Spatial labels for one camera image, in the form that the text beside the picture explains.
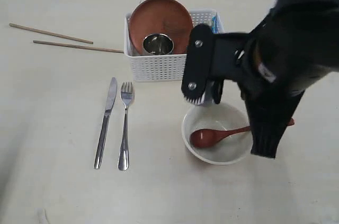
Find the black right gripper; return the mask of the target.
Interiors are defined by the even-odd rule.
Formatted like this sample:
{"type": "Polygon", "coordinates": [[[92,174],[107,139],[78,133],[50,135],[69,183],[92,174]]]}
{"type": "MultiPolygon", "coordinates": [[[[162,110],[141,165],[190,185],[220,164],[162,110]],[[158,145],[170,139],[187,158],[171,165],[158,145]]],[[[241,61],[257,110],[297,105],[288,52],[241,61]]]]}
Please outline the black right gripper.
{"type": "Polygon", "coordinates": [[[253,137],[252,155],[274,159],[304,91],[338,71],[338,10],[270,11],[249,33],[209,35],[211,97],[239,85],[253,137]]]}

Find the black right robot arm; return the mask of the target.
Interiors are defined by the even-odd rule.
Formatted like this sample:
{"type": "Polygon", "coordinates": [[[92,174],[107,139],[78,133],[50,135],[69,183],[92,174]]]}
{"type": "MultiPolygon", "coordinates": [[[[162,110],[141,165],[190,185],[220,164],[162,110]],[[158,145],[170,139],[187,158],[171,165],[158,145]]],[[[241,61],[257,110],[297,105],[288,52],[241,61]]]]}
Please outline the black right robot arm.
{"type": "Polygon", "coordinates": [[[250,33],[215,37],[212,79],[238,84],[253,155],[274,158],[307,88],[338,71],[338,0],[276,0],[250,33]]]}

